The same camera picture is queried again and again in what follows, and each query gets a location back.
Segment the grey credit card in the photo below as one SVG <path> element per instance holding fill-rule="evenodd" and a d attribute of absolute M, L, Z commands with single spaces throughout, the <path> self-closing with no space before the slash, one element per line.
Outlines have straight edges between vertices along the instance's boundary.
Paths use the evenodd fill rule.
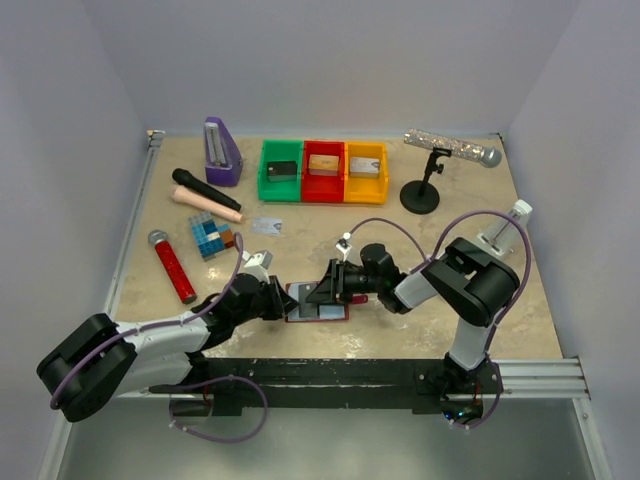
<path fill-rule="evenodd" d="M 319 319 L 319 305 L 307 300 L 315 287 L 315 282 L 297 282 L 287 285 L 287 293 L 298 302 L 298 306 L 288 314 L 287 322 L 312 322 Z"/>

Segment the blue credit card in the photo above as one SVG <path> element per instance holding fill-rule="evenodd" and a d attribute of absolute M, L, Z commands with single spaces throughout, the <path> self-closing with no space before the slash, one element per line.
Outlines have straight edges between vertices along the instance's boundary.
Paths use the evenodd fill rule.
<path fill-rule="evenodd" d="M 251 231 L 256 234 L 278 236 L 281 233 L 281 229 L 281 219 L 256 217 L 251 221 Z"/>

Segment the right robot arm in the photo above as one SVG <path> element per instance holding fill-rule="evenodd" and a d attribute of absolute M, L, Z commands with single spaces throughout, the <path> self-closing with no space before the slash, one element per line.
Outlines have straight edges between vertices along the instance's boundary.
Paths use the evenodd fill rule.
<path fill-rule="evenodd" d="M 307 300 L 348 305 L 358 295 L 374 294 L 388 311 L 406 314 L 438 296 L 458 314 L 454 341 L 445 355 L 447 384 L 458 392 L 477 385 L 480 366 L 487 361 L 491 325 L 520 287 L 516 273 L 461 237 L 413 273 L 401 272 L 380 243 L 363 247 L 360 260 L 359 265 L 331 260 Z"/>

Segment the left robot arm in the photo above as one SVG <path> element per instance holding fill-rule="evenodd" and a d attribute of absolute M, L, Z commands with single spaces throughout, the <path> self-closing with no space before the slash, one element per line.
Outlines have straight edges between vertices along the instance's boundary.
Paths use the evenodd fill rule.
<path fill-rule="evenodd" d="M 196 360 L 202 351 L 248 321 L 280 320 L 297 305 L 276 277 L 260 281 L 241 273 L 222 292 L 173 317 L 127 323 L 95 314 L 46 355 L 36 373 L 51 409 L 70 422 L 89 418 L 122 393 L 164 385 L 195 392 L 208 376 Z"/>

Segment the red leather card holder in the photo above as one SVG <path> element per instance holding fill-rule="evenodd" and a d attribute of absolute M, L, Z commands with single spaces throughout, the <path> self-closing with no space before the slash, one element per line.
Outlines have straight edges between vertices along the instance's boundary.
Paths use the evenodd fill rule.
<path fill-rule="evenodd" d="M 348 305 L 319 305 L 319 319 L 312 322 L 336 322 L 347 321 L 349 319 Z M 295 322 L 295 323 L 312 323 L 312 322 Z"/>

